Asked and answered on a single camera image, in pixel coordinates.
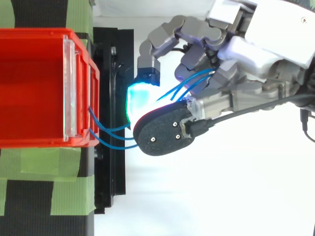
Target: black palm pad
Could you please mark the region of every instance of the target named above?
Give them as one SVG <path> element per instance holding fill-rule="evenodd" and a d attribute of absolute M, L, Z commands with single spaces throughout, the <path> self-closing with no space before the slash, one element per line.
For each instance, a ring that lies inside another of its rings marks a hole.
<path fill-rule="evenodd" d="M 184 138 L 179 123 L 191 117 L 185 102 L 176 102 L 143 116 L 133 136 L 140 149 L 151 156 L 161 156 L 190 145 L 194 138 Z"/>

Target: cable connector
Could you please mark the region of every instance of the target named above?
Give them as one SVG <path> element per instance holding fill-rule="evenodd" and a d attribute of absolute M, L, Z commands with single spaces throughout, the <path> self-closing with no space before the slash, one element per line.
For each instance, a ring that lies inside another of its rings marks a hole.
<path fill-rule="evenodd" d="M 302 129 L 304 132 L 307 132 L 308 130 L 307 123 L 309 122 L 309 116 L 310 112 L 308 110 L 300 109 L 300 119 L 302 122 Z"/>

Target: glowing green light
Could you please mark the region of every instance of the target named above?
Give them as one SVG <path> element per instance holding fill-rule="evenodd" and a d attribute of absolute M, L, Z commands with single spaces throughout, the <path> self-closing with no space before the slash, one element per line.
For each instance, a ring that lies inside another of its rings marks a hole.
<path fill-rule="evenodd" d="M 133 125 L 146 113 L 171 103 L 168 99 L 158 101 L 161 97 L 161 88 L 147 83 L 133 84 L 128 88 L 126 100 L 126 113 Z"/>

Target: blue cable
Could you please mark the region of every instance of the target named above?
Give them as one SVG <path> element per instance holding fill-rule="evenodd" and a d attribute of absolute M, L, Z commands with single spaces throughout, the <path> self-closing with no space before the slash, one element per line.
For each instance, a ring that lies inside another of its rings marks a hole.
<path fill-rule="evenodd" d="M 170 95 L 173 91 L 175 91 L 183 82 L 181 82 L 179 85 L 175 86 L 174 88 L 172 88 L 170 91 L 168 91 L 166 94 L 164 94 L 162 97 L 160 97 L 157 101 L 161 100 L 162 98 Z"/>
<path fill-rule="evenodd" d="M 131 149 L 131 148 L 135 148 L 137 147 L 138 145 L 132 145 L 132 146 L 129 146 L 129 147 L 116 147 L 116 146 L 112 146 L 108 143 L 106 143 L 105 141 L 103 141 L 102 139 L 100 139 L 90 128 L 90 133 L 103 145 L 107 146 L 108 148 L 111 148 L 111 149 L 115 149 L 115 150 L 126 150 L 126 149 Z"/>
<path fill-rule="evenodd" d="M 96 123 L 96 124 L 98 125 L 98 127 L 99 127 L 101 130 L 103 130 L 103 131 L 115 132 L 115 131 L 123 130 L 123 129 L 125 129 L 125 128 L 130 127 L 130 123 L 128 123 L 128 124 L 125 124 L 125 125 L 120 126 L 120 127 L 118 127 L 118 128 L 112 128 L 112 129 L 105 128 L 105 127 L 98 121 L 98 119 L 97 119 L 96 115 L 94 114 L 94 112 L 93 112 L 93 110 L 92 110 L 91 107 L 89 107 L 89 112 L 90 112 L 90 114 L 92 115 L 92 117 L 93 117 L 95 123 Z"/>
<path fill-rule="evenodd" d="M 91 109 L 91 107 L 89 107 L 89 112 L 92 115 L 94 122 L 96 123 L 96 125 L 99 127 L 100 130 L 105 131 L 110 136 L 112 136 L 112 137 L 114 137 L 116 139 L 119 139 L 119 140 L 124 140 L 124 141 L 134 140 L 134 138 L 125 138 L 125 137 L 121 137 L 121 136 L 118 136 L 118 135 L 112 133 L 114 131 L 125 129 L 125 128 L 129 127 L 130 124 L 127 124 L 127 125 L 124 125 L 124 126 L 121 126 L 121 127 L 118 127 L 118 128 L 114 128 L 114 129 L 107 129 L 101 124 L 101 122 L 99 122 L 99 120 L 97 119 L 97 117 L 94 114 L 94 112 Z"/>
<path fill-rule="evenodd" d="M 182 100 L 185 95 L 191 91 L 194 87 L 196 87 L 197 85 L 199 85 L 200 83 L 202 83 L 203 81 L 207 80 L 209 78 L 209 75 L 208 76 L 205 76 L 203 78 L 201 78 L 200 80 L 198 80 L 197 82 L 195 82 L 193 85 L 191 85 L 183 94 L 182 96 L 180 96 L 178 99 L 177 99 L 177 102 L 179 102 L 180 100 Z"/>
<path fill-rule="evenodd" d="M 192 79 L 194 79 L 194 78 L 196 78 L 196 77 L 198 77 L 198 76 L 200 76 L 200 75 L 203 75 L 203 74 L 205 74 L 205 73 L 209 73 L 209 72 L 214 71 L 214 70 L 215 70 L 215 68 L 213 68 L 213 69 L 207 69 L 207 70 L 202 70 L 202 71 L 200 71 L 200 72 L 198 72 L 198 73 L 195 73 L 194 75 L 190 76 L 190 77 L 189 77 L 188 79 L 186 79 L 185 81 L 181 82 L 181 83 L 179 84 L 179 86 L 178 86 L 176 92 L 173 94 L 173 96 L 172 96 L 172 98 L 171 98 L 171 101 L 174 100 L 174 98 L 176 97 L 176 95 L 178 94 L 178 92 L 179 92 L 179 91 L 182 89 L 182 87 L 184 87 L 189 81 L 191 81 Z"/>

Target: black cable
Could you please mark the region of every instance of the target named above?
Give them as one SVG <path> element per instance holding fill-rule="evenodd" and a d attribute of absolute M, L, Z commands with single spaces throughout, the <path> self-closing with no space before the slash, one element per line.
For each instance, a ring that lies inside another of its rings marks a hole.
<path fill-rule="evenodd" d="M 308 110 L 301 109 L 300 110 L 300 117 L 301 117 L 301 122 L 302 122 L 302 129 L 304 131 L 305 136 L 311 140 L 313 143 L 315 143 L 315 140 L 309 136 L 307 133 L 308 131 L 308 122 L 309 122 L 309 117 L 315 118 L 315 116 L 312 116 L 312 113 Z"/>
<path fill-rule="evenodd" d="M 173 48 L 171 51 L 174 51 L 174 52 L 181 52 L 181 53 L 186 53 L 184 49 L 182 48 Z"/>
<path fill-rule="evenodd" d="M 238 112 L 234 112 L 234 113 L 225 115 L 223 117 L 216 118 L 214 120 L 208 120 L 207 126 L 210 128 L 210 127 L 213 127 L 215 124 L 218 124 L 222 121 L 232 119 L 235 117 L 239 117 L 239 116 L 245 115 L 247 113 L 256 112 L 256 111 L 263 110 L 263 109 L 266 109 L 269 107 L 274 107 L 274 106 L 280 105 L 282 103 L 292 102 L 292 101 L 296 101 L 296 100 L 300 100 L 300 99 L 307 99 L 307 98 L 315 98 L 315 95 L 314 94 L 293 95 L 293 96 L 282 98 L 282 99 L 279 99 L 279 100 L 276 100 L 273 102 L 267 102 L 267 103 L 264 103 L 264 104 L 261 104 L 258 106 L 254 106 L 251 108 L 247 108 L 247 109 L 244 109 L 244 110 L 241 110 Z"/>
<path fill-rule="evenodd" d="M 304 134 L 305 134 L 305 136 L 306 136 L 309 140 L 311 140 L 313 143 L 315 143 L 315 140 L 312 139 L 312 138 L 309 136 L 309 134 L 307 133 L 307 131 L 304 131 Z"/>

